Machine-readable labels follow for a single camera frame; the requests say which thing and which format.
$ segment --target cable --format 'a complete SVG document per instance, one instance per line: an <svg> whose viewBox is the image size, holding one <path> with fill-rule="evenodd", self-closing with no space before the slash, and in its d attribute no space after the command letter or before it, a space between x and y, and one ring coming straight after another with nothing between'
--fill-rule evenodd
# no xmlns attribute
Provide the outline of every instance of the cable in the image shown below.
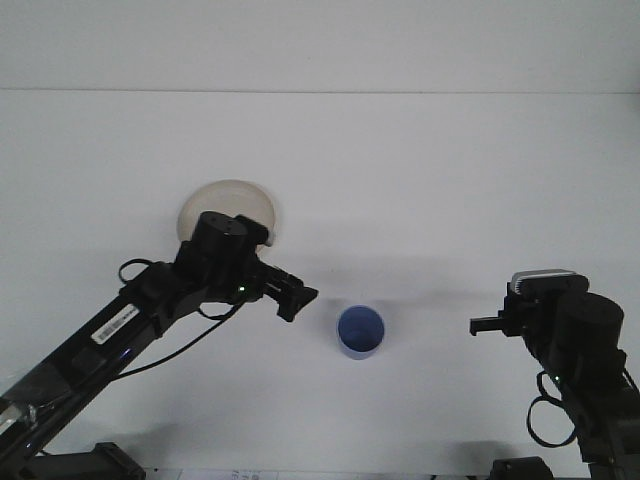
<svg viewBox="0 0 640 480"><path fill-rule="evenodd" d="M542 371L536 376L536 383L538 384L538 391L540 392L540 396L536 397L533 400L533 402L531 402L531 405L529 405L529 411L527 412L527 431L529 432L529 435L531 435L531 438L533 438L533 440L542 447L546 447L546 448L565 447L570 443L572 443L577 438L578 434L575 428L573 429L569 437L564 442L549 443L546 440L543 440L540 436L538 436L538 434L533 430L533 426L531 425L531 412L533 411L533 407L537 403L548 402L554 407L562 408L564 410L564 404L562 403L562 400L551 396L547 392L546 388L544 388L544 384L542 383L542 378L544 377L545 374L546 372Z"/></svg>
<svg viewBox="0 0 640 480"><path fill-rule="evenodd" d="M237 305L234 305L233 307L231 307L231 309L227 313L225 313L224 315L219 315L220 321L218 323L216 323L214 326L212 326L212 327L208 328L207 330L205 330L199 336L194 338L191 342L187 343L184 347L180 348L179 350L176 350L171 355L167 355L166 357L161 358L160 360L157 360L157 361L155 361L153 363L150 363L148 365L145 365L143 367L135 368L135 369L130 370L128 372L121 373L120 375L114 377L112 381L120 380L120 379L126 378L126 377L130 377L131 375L135 375L137 373L145 372L145 371L150 370L150 369L152 369L154 367L162 365L163 363L168 362L169 360L171 360L173 358L176 358L178 355L180 355L181 353L186 352L188 349L193 347L196 343L198 343L204 337L206 337L207 335L212 333L216 328L220 327L223 323L225 323L227 320L229 320L231 317L233 317L237 313L237 311L240 310L240 308L242 308L243 305L244 305L244 303L239 303Z"/></svg>
<svg viewBox="0 0 640 480"><path fill-rule="evenodd" d="M636 393L640 394L640 390L638 390L638 386L636 385L636 382L633 381L633 378L631 378L631 374L626 368L624 369L624 376L627 379L627 382L629 382L629 385L631 385L631 388L633 388L636 391Z"/></svg>
<svg viewBox="0 0 640 480"><path fill-rule="evenodd" d="M242 305L244 305L244 303L239 303L237 305L234 305L231 310L229 310L227 313L223 313L222 315L207 315L206 313L204 313L204 311L202 310L202 308L199 308L197 310L197 312L202 315L204 318L208 319L208 320L217 320L217 321L223 321L223 320L227 320L227 318L230 318L232 315L234 315L238 310L240 310L240 307L242 307Z"/></svg>
<svg viewBox="0 0 640 480"><path fill-rule="evenodd" d="M126 285L131 280L127 280L122 275L122 272L125 268L130 267L131 265L146 265L148 267L149 265L152 265L152 264L153 262L151 260L147 260L146 258L134 258L132 260L129 260L128 262L125 262L122 265L120 265L120 268L118 269L118 278L122 283Z"/></svg>

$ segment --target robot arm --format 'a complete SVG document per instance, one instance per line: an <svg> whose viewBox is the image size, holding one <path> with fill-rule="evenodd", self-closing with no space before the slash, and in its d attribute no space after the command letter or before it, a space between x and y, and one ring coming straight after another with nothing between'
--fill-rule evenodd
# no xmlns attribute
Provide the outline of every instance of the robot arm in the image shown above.
<svg viewBox="0 0 640 480"><path fill-rule="evenodd" d="M258 259L256 246L268 234L246 217L203 213L173 263L149 265L5 392L0 397L0 479L33 478L26 471L29 460L149 344L202 303L237 308L266 294L279 304L278 315L293 321L318 292Z"/></svg>
<svg viewBox="0 0 640 480"><path fill-rule="evenodd" d="M471 320L470 331L521 336L562 394L591 477L638 479L640 393L617 347L624 314L588 289L587 278L574 272L517 273L498 316Z"/></svg>

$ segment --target black cable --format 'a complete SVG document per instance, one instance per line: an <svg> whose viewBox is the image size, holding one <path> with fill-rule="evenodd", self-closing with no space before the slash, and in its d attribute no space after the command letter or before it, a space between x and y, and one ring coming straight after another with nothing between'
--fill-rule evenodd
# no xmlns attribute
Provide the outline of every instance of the black cable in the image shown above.
<svg viewBox="0 0 640 480"><path fill-rule="evenodd" d="M231 310L229 310L227 313L223 313L222 315L207 315L206 313L204 313L202 308L199 308L197 312L208 320L223 321L229 318L230 316L232 316L233 314L235 314L238 310L240 310L240 307L242 307L242 305L244 305L244 303L239 303L237 305L234 305L231 308Z"/></svg>
<svg viewBox="0 0 640 480"><path fill-rule="evenodd" d="M233 307L231 307L231 309L227 313L225 313L224 315L220 315L221 319L220 319L220 321L218 323L216 323L214 326L212 326L212 327L208 328L207 330L205 330L199 336L194 338L191 342L187 343L184 347L180 348L179 350L176 350L171 355L167 355L166 357L161 358L160 360L157 360L157 361L155 361L153 363L150 363L148 365L145 365L143 367L135 368L135 369L130 370L128 372L121 373L120 375L114 377L112 381L120 380L120 379L126 378L126 377L130 377L131 375L135 375L137 373L145 372L145 371L150 370L150 369L152 369L154 367L157 367L158 365L162 365L163 363L168 362L169 360L174 359L175 357L177 357L181 353L186 352L188 349L193 347L196 343L198 343L204 337L206 337L207 335L212 333L216 328L220 327L223 323L225 323L227 320L229 320L231 317L233 317L236 314L236 312L238 310L240 310L240 308L242 308L243 305L244 305L244 303L239 303L239 304L234 305Z"/></svg>
<svg viewBox="0 0 640 480"><path fill-rule="evenodd" d="M153 262L151 260L147 260L146 258L134 258L132 260L129 260L128 262L125 262L122 265L120 265L120 268L118 269L118 278L122 283L126 285L131 280L127 280L122 275L122 272L125 268L130 267L131 265L146 265L148 267L149 265L152 265L152 264Z"/></svg>
<svg viewBox="0 0 640 480"><path fill-rule="evenodd" d="M624 376L627 379L627 382L629 382L629 385L631 385L631 388L633 388L636 391L636 393L640 393L640 390L638 390L638 386L636 385L636 382L633 381L633 378L631 378L631 374L626 368L624 369Z"/></svg>
<svg viewBox="0 0 640 480"><path fill-rule="evenodd" d="M527 412L527 431L529 432L529 435L531 435L531 438L533 438L533 440L542 447L546 447L546 448L565 447L570 443L572 443L577 438L578 435L575 428L573 429L569 437L564 442L549 443L546 440L543 440L540 436L538 436L538 434L533 430L533 426L531 425L531 412L533 411L533 407L537 403L548 402L554 407L562 408L564 410L564 404L562 403L562 400L551 396L547 392L546 388L544 388L542 379L545 374L546 372L542 371L536 376L536 383L538 384L538 391L540 392L540 396L536 397L533 400L533 402L531 402L531 405L529 405L529 411Z"/></svg>

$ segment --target barcode label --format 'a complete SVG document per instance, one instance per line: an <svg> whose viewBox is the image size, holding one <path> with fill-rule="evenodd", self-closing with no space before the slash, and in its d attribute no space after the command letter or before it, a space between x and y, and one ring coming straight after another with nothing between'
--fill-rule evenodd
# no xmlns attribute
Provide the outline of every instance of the barcode label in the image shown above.
<svg viewBox="0 0 640 480"><path fill-rule="evenodd" d="M129 320L135 317L138 313L140 313L138 307L131 304L127 305L118 313L116 313L116 315L111 320L109 320L98 330L96 330L96 332L91 335L91 338L98 345L102 345L111 337L113 337L118 330L129 323Z"/></svg>

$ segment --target plastic cup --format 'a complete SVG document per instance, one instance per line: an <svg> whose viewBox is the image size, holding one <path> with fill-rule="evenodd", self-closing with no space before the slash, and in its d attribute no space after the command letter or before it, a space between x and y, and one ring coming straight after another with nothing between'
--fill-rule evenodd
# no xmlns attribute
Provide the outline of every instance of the plastic cup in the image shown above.
<svg viewBox="0 0 640 480"><path fill-rule="evenodd" d="M220 212L230 217L244 215L269 229L273 243L276 213L271 199L260 187L242 180L220 180L196 191L184 204L178 217L178 238L191 239L200 214Z"/></svg>
<svg viewBox="0 0 640 480"><path fill-rule="evenodd" d="M348 357L363 360L373 355L384 338L384 322L365 305L347 308L336 323L340 348Z"/></svg>

